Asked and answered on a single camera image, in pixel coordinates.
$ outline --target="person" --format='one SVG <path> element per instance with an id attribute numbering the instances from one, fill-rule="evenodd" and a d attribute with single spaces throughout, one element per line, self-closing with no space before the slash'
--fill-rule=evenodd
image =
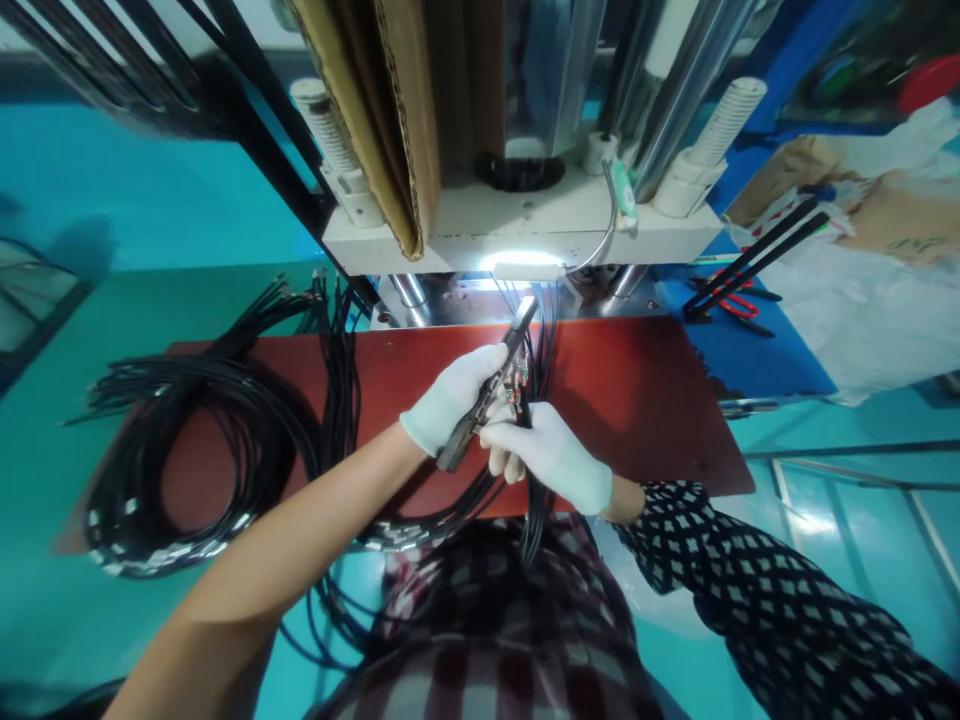
<path id="1" fill-rule="evenodd" d="M 251 716 L 284 613 L 436 456 L 505 358 L 498 345 L 456 360 L 397 423 L 237 538 L 106 717 Z M 641 487 L 592 457 L 550 405 L 532 405 L 531 416 L 530 429 L 483 428 L 491 469 L 516 481 L 529 468 L 578 512 L 552 519 L 527 572 L 514 521 L 476 520 L 439 547 L 388 556 L 376 650 L 310 717 L 661 717 L 589 515 L 614 524 L 657 592 L 693 592 L 772 717 L 957 713 L 956 685 L 891 615 L 712 509 L 701 486 Z"/>

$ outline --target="wooden board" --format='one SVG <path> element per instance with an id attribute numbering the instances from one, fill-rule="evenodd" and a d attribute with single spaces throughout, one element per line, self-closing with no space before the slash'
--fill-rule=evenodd
<path id="1" fill-rule="evenodd" d="M 479 345 L 498 342 L 505 328 L 457 326 L 358 335 L 360 443 L 395 422 L 450 362 Z M 196 353 L 206 345 L 176 343 L 169 352 Z M 754 490 L 706 375 L 677 322 L 665 317 L 562 322 L 554 348 L 551 402 L 586 448 L 614 472 L 643 483 L 695 480 L 715 496 Z M 316 337 L 261 338 L 252 355 L 294 382 L 318 415 L 322 412 L 327 381 Z M 425 465 L 385 514 L 416 517 L 448 506 L 485 462 L 486 452 L 474 442 L 456 474 Z M 164 470 L 162 493 L 171 519 L 183 528 L 210 522 L 226 504 L 233 475 L 219 430 L 211 417 L 198 414 Z M 298 462 L 286 494 L 305 482 Z M 568 510 L 569 505 L 558 503 L 556 509 Z M 519 484 L 505 489 L 484 517 L 522 515 L 525 510 L 526 487 Z"/>

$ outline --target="black and white patterned sleeve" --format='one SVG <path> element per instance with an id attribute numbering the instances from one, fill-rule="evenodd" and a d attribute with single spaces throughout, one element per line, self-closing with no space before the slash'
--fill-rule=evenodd
<path id="1" fill-rule="evenodd" d="M 960 717 L 960 691 L 889 613 L 840 589 L 767 533 L 710 506 L 695 483 L 650 485 L 615 529 L 658 593 L 694 594 L 774 718 Z"/>

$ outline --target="red-handled pliers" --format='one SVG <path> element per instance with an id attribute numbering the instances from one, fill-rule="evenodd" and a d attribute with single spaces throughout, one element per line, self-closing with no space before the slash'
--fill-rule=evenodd
<path id="1" fill-rule="evenodd" d="M 690 278 L 690 286 L 695 290 L 699 290 L 703 285 L 709 282 L 706 278 L 700 277 L 699 275 L 693 275 Z M 721 288 L 717 288 L 713 291 L 713 294 L 716 295 L 720 292 Z M 737 293 L 743 295 L 752 295 L 753 297 L 762 298 L 764 300 L 771 300 L 773 302 L 780 302 L 783 298 L 776 293 L 772 293 L 769 290 L 761 290 L 753 286 L 753 278 L 749 278 L 746 282 L 743 283 L 740 287 L 737 288 L 737 291 L 730 293 L 723 300 L 720 301 L 719 305 L 721 308 L 726 310 L 730 315 L 734 317 L 740 324 L 744 327 L 749 328 L 758 335 L 763 337 L 776 337 L 776 334 L 770 330 L 767 330 L 762 325 L 757 325 L 753 322 L 753 318 L 760 315 L 760 309 L 754 305 L 752 302 L 740 297 Z"/>

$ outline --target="hand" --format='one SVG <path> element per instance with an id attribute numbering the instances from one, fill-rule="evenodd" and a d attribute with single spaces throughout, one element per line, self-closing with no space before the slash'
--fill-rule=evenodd
<path id="1" fill-rule="evenodd" d="M 584 515 L 599 515 L 608 510 L 614 499 L 610 468 L 587 452 L 552 405 L 534 403 L 530 414 L 530 429 L 498 422 L 480 431 L 481 441 L 491 448 L 491 472 L 499 474 L 506 465 L 508 479 L 520 479 L 522 471 L 518 473 L 515 465 L 511 467 L 514 459 L 503 460 L 503 451 L 512 453 L 540 482 Z"/>
<path id="2" fill-rule="evenodd" d="M 484 345 L 457 358 L 437 377 L 426 394 L 400 415 L 400 424 L 424 452 L 436 457 L 460 418 L 480 394 L 480 386 L 507 361 L 507 346 Z"/>

